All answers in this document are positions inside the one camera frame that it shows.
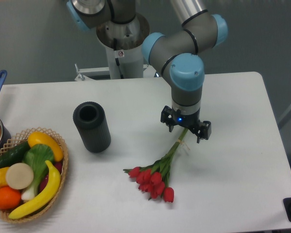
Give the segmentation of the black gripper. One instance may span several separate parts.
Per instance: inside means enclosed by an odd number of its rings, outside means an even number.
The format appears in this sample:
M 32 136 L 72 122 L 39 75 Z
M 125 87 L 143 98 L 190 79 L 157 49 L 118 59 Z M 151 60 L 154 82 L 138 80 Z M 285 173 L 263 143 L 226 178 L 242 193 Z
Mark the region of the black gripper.
M 189 129 L 191 133 L 196 135 L 196 142 L 200 143 L 201 140 L 209 139 L 211 135 L 211 122 L 200 121 L 199 114 L 200 109 L 192 114 L 184 115 L 180 110 L 175 111 L 166 105 L 161 112 L 161 123 L 165 123 L 168 126 L 170 133 L 176 125 Z

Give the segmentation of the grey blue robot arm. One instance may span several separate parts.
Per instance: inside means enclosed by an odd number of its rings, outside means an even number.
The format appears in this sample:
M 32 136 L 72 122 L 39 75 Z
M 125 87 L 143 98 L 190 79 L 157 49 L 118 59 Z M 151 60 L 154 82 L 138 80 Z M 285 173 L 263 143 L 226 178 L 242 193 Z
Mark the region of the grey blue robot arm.
M 112 79 L 141 78 L 148 63 L 171 87 L 172 105 L 163 108 L 161 122 L 170 130 L 179 125 L 198 140 L 207 140 L 211 123 L 199 118 L 205 78 L 199 53 L 223 43 L 228 27 L 201 0 L 171 4 L 182 26 L 173 36 L 151 33 L 133 0 L 69 0 L 66 5 L 79 28 L 96 30 Z

